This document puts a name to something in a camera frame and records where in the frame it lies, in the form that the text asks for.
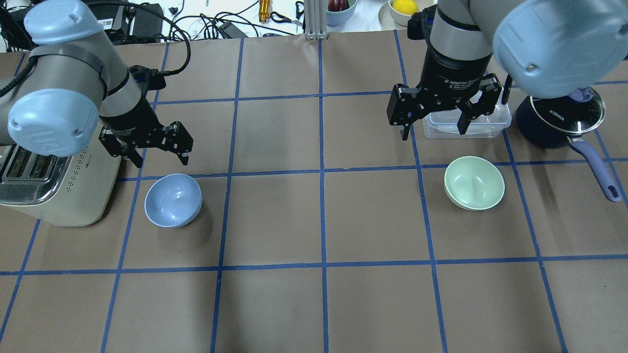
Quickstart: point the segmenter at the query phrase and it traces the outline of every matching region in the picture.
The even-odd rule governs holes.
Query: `pot handle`
[[[602,157],[600,157],[595,148],[586,142],[582,137],[568,139],[569,147],[580,153],[587,160],[589,167],[591,167],[591,171],[593,172],[593,175],[595,175],[595,179],[597,179],[598,184],[600,184],[600,188],[602,188],[606,198],[609,201],[620,202],[622,197],[619,194],[619,188],[617,187],[613,177],[610,176],[609,170],[604,165]]]

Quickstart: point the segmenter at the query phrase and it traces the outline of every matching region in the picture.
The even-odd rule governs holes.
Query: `yellow lemon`
[[[392,3],[392,8],[399,11],[400,13],[410,16],[419,11],[419,7],[412,0],[395,0]]]

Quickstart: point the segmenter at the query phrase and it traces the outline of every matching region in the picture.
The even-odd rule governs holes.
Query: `gold object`
[[[271,0],[259,0],[259,21],[268,22],[271,16]]]

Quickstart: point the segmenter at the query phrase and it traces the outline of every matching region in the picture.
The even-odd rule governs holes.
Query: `pot lid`
[[[583,134],[594,130],[604,120],[604,102],[589,88],[592,98],[578,102],[566,95],[552,99],[530,97],[532,108],[546,124],[568,134]]]

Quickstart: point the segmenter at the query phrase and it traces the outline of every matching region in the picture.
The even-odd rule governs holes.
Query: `cooking pot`
[[[517,108],[515,120],[521,134],[545,148],[569,145],[587,160],[589,167],[609,201],[619,202],[619,188],[602,157],[582,135],[596,129],[604,120],[605,106],[592,88],[553,99],[527,96]]]

